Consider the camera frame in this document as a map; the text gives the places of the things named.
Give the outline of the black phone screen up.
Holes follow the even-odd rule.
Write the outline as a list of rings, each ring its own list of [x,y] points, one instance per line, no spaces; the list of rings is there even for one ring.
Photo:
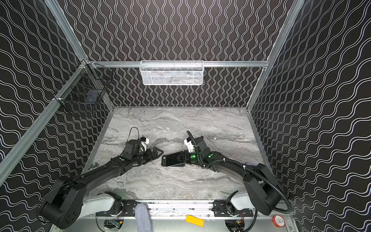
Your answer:
[[[184,167],[186,151],[180,151],[177,153],[163,155],[161,166],[163,167]]]

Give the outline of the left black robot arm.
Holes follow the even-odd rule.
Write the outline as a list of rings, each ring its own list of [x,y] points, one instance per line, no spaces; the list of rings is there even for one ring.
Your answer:
[[[87,192],[99,185],[119,177],[133,167],[158,159],[164,151],[145,148],[142,139],[129,140],[122,153],[106,164],[75,177],[58,179],[48,194],[37,206],[37,219],[46,219],[61,229],[70,227],[81,215],[83,200]]]

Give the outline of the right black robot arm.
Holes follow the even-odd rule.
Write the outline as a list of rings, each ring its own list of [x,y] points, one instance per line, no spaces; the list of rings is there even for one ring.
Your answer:
[[[248,165],[225,155],[206,149],[202,152],[190,153],[188,150],[175,155],[174,166],[186,164],[198,165],[203,169],[223,173],[240,181],[247,193],[247,202],[258,212],[269,215],[273,211],[291,212],[291,205],[285,196],[282,186],[262,163]]]

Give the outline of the grey cloth on table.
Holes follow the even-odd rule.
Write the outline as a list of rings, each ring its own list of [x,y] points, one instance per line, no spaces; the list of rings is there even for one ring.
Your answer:
[[[250,162],[246,162],[244,165],[247,166],[250,169],[255,169],[256,166],[257,166],[256,164],[253,164],[253,163],[250,163]]]

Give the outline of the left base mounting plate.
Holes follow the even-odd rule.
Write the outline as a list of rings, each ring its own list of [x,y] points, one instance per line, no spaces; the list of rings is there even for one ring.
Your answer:
[[[115,202],[109,211],[98,212],[98,217],[133,217],[135,216],[135,207],[138,202],[134,200],[122,200],[121,203]]]

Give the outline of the base mounting plate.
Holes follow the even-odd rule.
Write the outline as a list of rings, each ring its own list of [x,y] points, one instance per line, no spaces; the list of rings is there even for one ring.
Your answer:
[[[98,217],[133,217],[135,216],[135,207],[138,202],[134,200],[122,200],[121,203],[115,202],[109,211],[98,212]]]
[[[252,204],[248,204],[242,206],[242,209],[238,209],[232,202],[228,202],[227,200],[214,200],[210,210],[214,213],[215,217],[239,217],[242,211],[246,211],[247,215],[251,217],[254,208]]]

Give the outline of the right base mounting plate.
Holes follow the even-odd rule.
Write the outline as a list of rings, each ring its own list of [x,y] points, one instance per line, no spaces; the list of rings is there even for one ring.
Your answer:
[[[242,206],[242,209],[238,209],[232,202],[228,202],[227,200],[214,200],[210,210],[214,213],[215,217],[239,217],[242,211],[246,211],[247,215],[251,217],[254,208],[252,204],[248,204]]]

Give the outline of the yellow card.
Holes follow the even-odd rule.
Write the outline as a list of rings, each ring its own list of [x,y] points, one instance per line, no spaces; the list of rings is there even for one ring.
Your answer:
[[[194,217],[194,216],[191,216],[191,215],[186,215],[185,220],[186,220],[186,222],[191,223],[193,225],[204,227],[204,220],[203,219],[200,219],[200,218],[197,218],[197,217]]]

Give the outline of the grey cloth roll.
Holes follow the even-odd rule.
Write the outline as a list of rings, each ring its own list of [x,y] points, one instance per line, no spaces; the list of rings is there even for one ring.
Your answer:
[[[138,232],[153,232],[152,221],[146,204],[138,204],[135,209]]]

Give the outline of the white mesh basket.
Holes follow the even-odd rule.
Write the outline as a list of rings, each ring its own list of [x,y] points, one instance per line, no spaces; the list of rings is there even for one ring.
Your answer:
[[[144,85],[199,86],[203,84],[202,60],[142,60],[140,75]]]

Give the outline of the red tape roll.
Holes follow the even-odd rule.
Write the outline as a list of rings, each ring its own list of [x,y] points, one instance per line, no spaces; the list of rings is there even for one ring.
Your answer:
[[[280,215],[273,216],[272,222],[278,228],[283,228],[283,227],[286,226],[285,219],[282,216],[280,216]]]

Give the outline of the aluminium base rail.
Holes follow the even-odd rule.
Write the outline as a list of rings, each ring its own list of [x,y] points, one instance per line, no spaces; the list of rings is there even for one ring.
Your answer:
[[[228,202],[232,202],[238,209],[250,203],[247,202],[247,194],[240,194],[232,197]],[[228,219],[239,217],[215,217],[210,210],[214,200],[140,200],[138,204],[146,204],[152,219],[183,219],[186,215],[191,215],[201,219]],[[98,212],[109,211],[116,201],[108,195],[89,197],[83,201],[80,213],[72,211],[72,215],[67,219],[80,219],[89,215],[96,215]]]

